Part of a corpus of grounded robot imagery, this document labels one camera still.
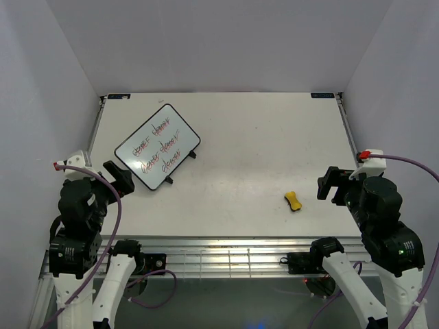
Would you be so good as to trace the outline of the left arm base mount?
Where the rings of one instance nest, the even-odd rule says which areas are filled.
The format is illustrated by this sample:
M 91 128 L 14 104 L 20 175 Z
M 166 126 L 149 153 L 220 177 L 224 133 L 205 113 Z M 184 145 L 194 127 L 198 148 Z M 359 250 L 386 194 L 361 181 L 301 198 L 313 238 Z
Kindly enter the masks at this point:
M 146 254 L 141 252 L 138 256 L 135 256 L 134 259 L 136 260 L 136 267 L 132 272 L 134 276 L 141 276 L 152 271 L 166 268 L 166 254 Z

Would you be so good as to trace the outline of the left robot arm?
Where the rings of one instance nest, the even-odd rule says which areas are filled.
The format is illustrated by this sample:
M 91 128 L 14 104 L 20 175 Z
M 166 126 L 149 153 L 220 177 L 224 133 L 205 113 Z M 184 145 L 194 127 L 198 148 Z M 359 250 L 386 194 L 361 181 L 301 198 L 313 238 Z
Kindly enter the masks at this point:
M 144 269 L 145 257 L 139 242 L 113 236 L 101 251 L 101 231 L 108 206 L 120 206 L 122 197 L 134 192 L 132 174 L 112 161 L 104 163 L 112 182 L 85 164 L 60 161 L 54 167 L 66 175 L 49 240 L 54 319 L 59 328 L 114 328 L 125 287 Z

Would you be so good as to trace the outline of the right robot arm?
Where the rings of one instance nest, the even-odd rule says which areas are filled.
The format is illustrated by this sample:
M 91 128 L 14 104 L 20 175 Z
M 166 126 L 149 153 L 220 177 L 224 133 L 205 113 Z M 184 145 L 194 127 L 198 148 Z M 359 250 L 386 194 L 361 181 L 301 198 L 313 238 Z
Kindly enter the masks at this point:
M 403 199 L 396 185 L 382 175 L 351 175 L 352 171 L 329 167 L 318 178 L 317 198 L 324 200 L 331 188 L 337 189 L 332 203 L 347 207 L 355 220 L 379 274 L 385 302 L 369 290 L 335 237 L 312 243 L 311 267 L 335 280 L 362 328 L 427 328 L 425 293 L 430 281 L 423 280 L 422 243 L 399 219 Z

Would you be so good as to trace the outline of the small whiteboard black frame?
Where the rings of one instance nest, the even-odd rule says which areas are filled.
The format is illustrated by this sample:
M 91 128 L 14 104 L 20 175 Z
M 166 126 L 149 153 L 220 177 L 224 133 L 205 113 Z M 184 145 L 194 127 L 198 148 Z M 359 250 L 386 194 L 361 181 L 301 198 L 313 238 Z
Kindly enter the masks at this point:
M 169 103 L 159 108 L 114 150 L 114 155 L 149 190 L 163 182 L 188 157 L 195 158 L 200 136 Z

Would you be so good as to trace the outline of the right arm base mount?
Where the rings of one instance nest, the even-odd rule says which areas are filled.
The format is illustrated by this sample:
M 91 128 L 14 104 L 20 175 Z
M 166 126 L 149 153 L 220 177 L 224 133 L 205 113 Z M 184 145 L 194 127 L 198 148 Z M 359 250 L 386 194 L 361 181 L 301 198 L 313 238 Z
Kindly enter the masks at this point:
M 287 266 L 288 274 L 327 274 L 321 265 L 314 263 L 309 252 L 290 252 L 279 260 Z

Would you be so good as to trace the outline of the yellow whiteboard eraser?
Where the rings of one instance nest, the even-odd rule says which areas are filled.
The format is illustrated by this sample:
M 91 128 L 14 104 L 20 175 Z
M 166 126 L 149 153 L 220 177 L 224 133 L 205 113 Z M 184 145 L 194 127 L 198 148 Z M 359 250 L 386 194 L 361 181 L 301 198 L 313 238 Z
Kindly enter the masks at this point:
M 284 195 L 285 200 L 289 204 L 289 207 L 292 212 L 296 212 L 301 210 L 302 204 L 298 201 L 297 195 L 294 191 L 287 192 Z

